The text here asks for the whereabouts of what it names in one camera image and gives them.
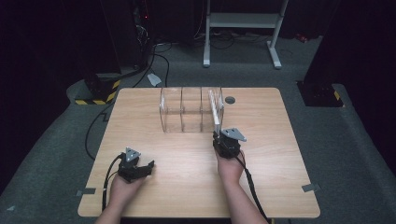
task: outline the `human hand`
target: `human hand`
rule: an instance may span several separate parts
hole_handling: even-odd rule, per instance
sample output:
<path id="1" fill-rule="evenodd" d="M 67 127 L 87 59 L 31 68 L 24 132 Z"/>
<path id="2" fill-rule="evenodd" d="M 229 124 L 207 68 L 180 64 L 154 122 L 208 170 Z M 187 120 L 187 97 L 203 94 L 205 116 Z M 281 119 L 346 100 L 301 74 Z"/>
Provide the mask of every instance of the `human hand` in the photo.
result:
<path id="1" fill-rule="evenodd" d="M 111 183 L 110 200 L 107 207 L 113 207 L 122 211 L 136 195 L 145 179 L 145 177 L 142 177 L 129 183 L 121 176 L 115 175 Z"/>
<path id="2" fill-rule="evenodd" d="M 239 179 L 244 171 L 244 167 L 236 160 L 236 158 L 222 158 L 215 150 L 218 159 L 218 172 L 223 184 L 239 184 Z M 245 154 L 241 150 L 238 159 L 245 163 Z"/>

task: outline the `white metal frame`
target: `white metal frame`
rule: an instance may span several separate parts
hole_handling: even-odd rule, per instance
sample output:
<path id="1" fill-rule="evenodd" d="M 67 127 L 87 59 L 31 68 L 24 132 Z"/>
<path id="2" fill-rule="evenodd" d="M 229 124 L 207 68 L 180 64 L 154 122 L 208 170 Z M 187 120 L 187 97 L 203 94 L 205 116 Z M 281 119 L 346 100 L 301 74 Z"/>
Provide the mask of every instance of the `white metal frame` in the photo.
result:
<path id="1" fill-rule="evenodd" d="M 284 0 L 278 14 L 261 13 L 211 13 L 210 0 L 207 0 L 204 67 L 210 66 L 210 28 L 211 27 L 241 27 L 241 28 L 273 28 L 272 40 L 267 41 L 267 46 L 276 69 L 282 67 L 277 57 L 275 44 L 279 30 L 285 17 L 289 0 Z"/>

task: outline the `person's left hand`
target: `person's left hand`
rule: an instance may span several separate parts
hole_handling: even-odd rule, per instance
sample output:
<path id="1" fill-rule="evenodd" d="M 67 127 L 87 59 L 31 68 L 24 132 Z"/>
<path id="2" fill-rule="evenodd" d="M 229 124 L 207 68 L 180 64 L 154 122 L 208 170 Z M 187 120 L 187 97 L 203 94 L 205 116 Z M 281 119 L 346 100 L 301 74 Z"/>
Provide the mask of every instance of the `person's left hand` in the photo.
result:
<path id="1" fill-rule="evenodd" d="M 119 175 L 115 175 L 111 183 L 110 200 L 107 206 L 123 210 L 135 196 L 145 177 L 136 179 L 129 183 Z"/>

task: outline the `table top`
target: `table top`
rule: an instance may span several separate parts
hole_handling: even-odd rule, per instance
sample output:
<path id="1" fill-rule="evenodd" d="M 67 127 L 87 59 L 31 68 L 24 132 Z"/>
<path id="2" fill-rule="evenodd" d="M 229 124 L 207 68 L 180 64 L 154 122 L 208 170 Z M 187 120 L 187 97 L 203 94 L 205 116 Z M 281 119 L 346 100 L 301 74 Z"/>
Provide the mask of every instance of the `table top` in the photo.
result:
<path id="1" fill-rule="evenodd" d="M 222 129 L 237 128 L 257 196 L 268 217 L 318 217 L 320 210 L 290 120 L 278 89 L 222 88 Z M 101 214 L 102 189 L 110 163 L 126 147 L 142 153 L 138 166 L 155 160 L 149 176 L 125 210 L 124 217 L 229 217 L 217 172 L 212 133 L 164 133 L 160 88 L 122 89 L 82 196 L 78 213 Z M 117 171 L 118 163 L 113 167 Z M 252 199 L 248 181 L 240 183 Z"/>

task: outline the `human arm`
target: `human arm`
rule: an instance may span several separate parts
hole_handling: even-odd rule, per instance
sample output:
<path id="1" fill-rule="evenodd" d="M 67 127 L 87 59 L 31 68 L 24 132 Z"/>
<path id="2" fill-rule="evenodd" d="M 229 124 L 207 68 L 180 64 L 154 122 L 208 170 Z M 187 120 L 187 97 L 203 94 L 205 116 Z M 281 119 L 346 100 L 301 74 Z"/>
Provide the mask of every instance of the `human arm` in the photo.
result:
<path id="1" fill-rule="evenodd" d="M 218 172 L 227 198 L 232 223 L 267 223 L 259 209 L 257 209 L 239 184 L 239 179 L 244 171 L 242 165 L 234 158 L 222 158 L 218 152 L 216 152 L 216 157 L 218 159 Z M 240 161 L 245 162 L 242 150 L 238 158 Z"/>
<path id="2" fill-rule="evenodd" d="M 128 183 L 119 175 L 115 175 L 111 183 L 110 199 L 106 209 L 102 212 L 95 224 L 119 224 L 123 210 L 136 195 L 145 177 Z"/>

